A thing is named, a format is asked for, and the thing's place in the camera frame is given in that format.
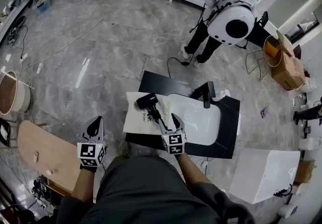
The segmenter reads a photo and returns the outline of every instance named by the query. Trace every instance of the window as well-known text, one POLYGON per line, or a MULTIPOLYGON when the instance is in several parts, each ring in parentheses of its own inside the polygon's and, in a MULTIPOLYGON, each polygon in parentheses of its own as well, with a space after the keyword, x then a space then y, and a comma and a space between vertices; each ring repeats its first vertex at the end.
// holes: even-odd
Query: window
POLYGON ((292 44, 294 44, 300 38, 302 38, 305 34, 307 34, 309 31, 311 31, 313 28, 315 28, 318 25, 319 25, 319 22, 315 16, 315 14, 312 12, 308 18, 304 19, 297 26, 295 26, 292 30, 290 30, 286 34, 286 37, 289 39, 289 41, 292 44))

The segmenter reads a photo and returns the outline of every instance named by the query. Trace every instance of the orange basket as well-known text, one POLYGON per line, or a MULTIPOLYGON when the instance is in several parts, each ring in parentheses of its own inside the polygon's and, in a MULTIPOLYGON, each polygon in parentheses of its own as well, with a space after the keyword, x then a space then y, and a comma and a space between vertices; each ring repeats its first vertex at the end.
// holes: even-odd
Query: orange basket
POLYGON ((283 56, 280 41, 274 36, 267 37, 263 46, 263 54, 266 63, 270 67, 277 67, 282 61, 283 56))

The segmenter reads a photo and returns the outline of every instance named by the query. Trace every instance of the white sink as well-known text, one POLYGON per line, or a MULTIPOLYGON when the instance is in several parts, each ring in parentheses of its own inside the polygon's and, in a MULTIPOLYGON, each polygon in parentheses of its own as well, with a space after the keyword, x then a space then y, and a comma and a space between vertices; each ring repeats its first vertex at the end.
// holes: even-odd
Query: white sink
MULTIPOLYGON (((178 115, 185 123, 187 142, 201 145, 212 145, 218 136, 220 125, 220 110, 215 105, 209 109, 203 107, 203 102, 179 94, 170 94, 170 113, 178 115)), ((169 129, 176 130, 169 118, 169 129)))

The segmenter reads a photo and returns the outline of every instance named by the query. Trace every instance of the faucet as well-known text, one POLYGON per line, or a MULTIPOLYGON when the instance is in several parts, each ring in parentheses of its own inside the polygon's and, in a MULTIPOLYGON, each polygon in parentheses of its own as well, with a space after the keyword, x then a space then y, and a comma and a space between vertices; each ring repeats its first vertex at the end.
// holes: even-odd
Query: faucet
POLYGON ((205 109, 210 108, 210 98, 215 98, 215 88, 213 86, 213 82, 206 82, 199 88, 195 89, 195 91, 190 96, 193 99, 199 99, 200 97, 203 97, 203 107, 205 109))

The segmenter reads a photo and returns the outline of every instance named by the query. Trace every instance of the marble floor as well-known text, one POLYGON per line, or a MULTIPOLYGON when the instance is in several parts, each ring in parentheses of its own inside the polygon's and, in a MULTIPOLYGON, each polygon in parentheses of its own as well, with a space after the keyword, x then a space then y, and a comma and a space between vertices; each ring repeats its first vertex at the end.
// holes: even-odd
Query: marble floor
MULTIPOLYGON (((22 81, 32 84, 32 117, 10 114, 5 118, 45 122, 44 129, 76 144, 83 123, 102 115, 108 145, 104 165, 108 166, 124 138, 122 129, 128 107, 125 93, 138 90, 144 70, 168 76, 167 59, 181 58, 180 46, 191 39, 189 30, 200 12, 199 7, 180 0, 171 4, 167 0, 51 0, 50 9, 42 15, 26 9, 26 38, 23 42, 23 30, 13 47, 1 47, 0 67, 19 73, 23 47, 28 54, 24 66, 52 57, 45 61, 40 74, 36 74, 38 64, 21 74, 22 81), (77 86, 85 58, 90 60, 89 65, 77 86)), ((256 49, 253 44, 247 50, 221 46, 199 68, 170 62, 172 78, 193 87, 213 81, 216 90, 229 89, 231 96, 241 101, 240 134, 233 159, 213 159, 206 171, 207 177, 228 195, 242 148, 295 150, 302 135, 292 121, 291 98, 296 93, 285 91, 270 74, 262 81, 258 70, 247 74, 246 54, 256 49), (267 119, 260 117, 264 107, 268 107, 267 119)), ((258 53, 250 58, 249 66, 260 56, 258 53)), ((132 148, 133 154, 151 153, 146 147, 133 144, 132 148)), ((181 172, 174 157, 165 153, 162 157, 181 172)), ((200 167, 203 158, 191 158, 200 167)), ((16 149, 0 150, 0 168, 0 177, 14 191, 19 203, 28 208, 34 202, 30 191, 38 173, 24 163, 16 149)), ((103 173, 102 168, 96 173, 95 193, 103 173)), ((285 203, 285 199, 276 197, 250 205, 229 197, 246 205, 258 223, 274 219, 285 203)), ((37 218, 52 212, 50 205, 44 211, 38 203, 30 209, 37 218)))

